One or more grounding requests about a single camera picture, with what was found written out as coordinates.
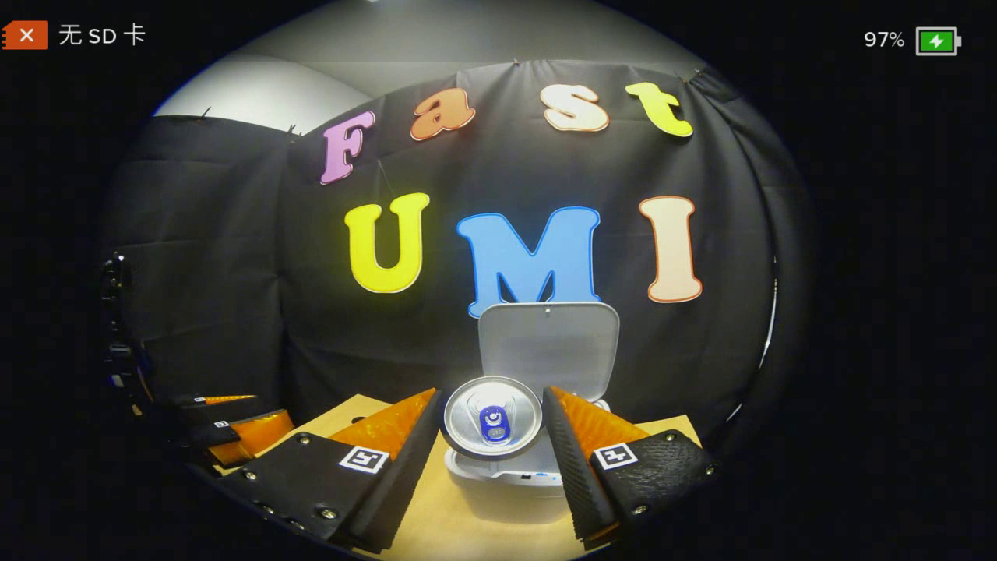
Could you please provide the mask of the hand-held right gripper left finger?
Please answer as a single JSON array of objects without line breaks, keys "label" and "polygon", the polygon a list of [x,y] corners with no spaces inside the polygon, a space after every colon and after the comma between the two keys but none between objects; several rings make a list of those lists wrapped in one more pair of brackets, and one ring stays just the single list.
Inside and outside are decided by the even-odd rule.
[{"label": "hand-held right gripper left finger", "polygon": [[331,436],[296,431],[218,485],[310,539],[379,553],[412,502],[437,440],[440,404],[428,388]]}]

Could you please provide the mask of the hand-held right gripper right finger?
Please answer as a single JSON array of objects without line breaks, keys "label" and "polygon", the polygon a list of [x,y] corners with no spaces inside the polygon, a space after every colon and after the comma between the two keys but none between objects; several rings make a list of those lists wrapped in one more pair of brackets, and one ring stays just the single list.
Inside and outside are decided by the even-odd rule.
[{"label": "hand-held right gripper right finger", "polygon": [[650,433],[556,386],[541,402],[576,538],[591,550],[676,507],[720,463],[679,429]]}]

